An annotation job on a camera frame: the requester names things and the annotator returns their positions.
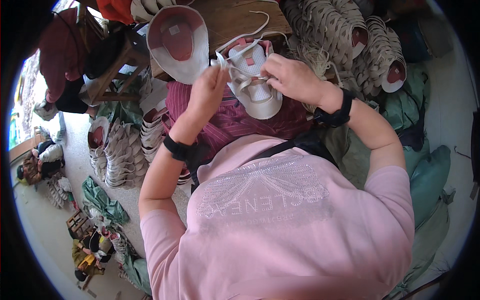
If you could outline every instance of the label tag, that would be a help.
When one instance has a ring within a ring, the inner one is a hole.
[[[171,35],[176,35],[177,33],[180,32],[180,29],[177,25],[170,27],[168,30],[170,30]]]

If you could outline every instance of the black pants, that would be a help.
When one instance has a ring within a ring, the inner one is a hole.
[[[55,102],[57,109],[64,112],[84,114],[87,111],[88,105],[78,97],[78,93],[84,83],[83,77],[75,81],[65,80],[63,94],[61,94],[60,98]]]

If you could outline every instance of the person in maroon sweater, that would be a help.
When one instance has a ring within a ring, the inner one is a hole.
[[[45,100],[35,105],[34,111],[44,120],[53,118],[56,110],[94,117],[96,110],[78,97],[84,85],[87,50],[76,24],[77,9],[69,8],[52,16],[31,52],[33,55],[40,49],[40,73],[48,86]]]

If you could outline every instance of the orange cloth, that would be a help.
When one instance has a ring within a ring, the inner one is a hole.
[[[120,21],[127,25],[135,23],[130,12],[132,0],[96,0],[96,3],[105,19]]]

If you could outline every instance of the wooden table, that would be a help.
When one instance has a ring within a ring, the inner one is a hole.
[[[266,16],[264,14],[249,11],[261,11],[270,15],[267,26],[252,37],[260,37],[265,31],[279,31],[287,36],[292,33],[290,25],[275,3],[256,0],[197,0],[190,7],[198,10],[205,20],[210,54],[214,54],[215,49],[232,38],[254,32],[265,23]],[[266,39],[271,40],[272,38],[275,38],[275,35]],[[162,80],[168,79],[168,74],[160,68],[152,55],[150,55],[150,65],[153,77]]]

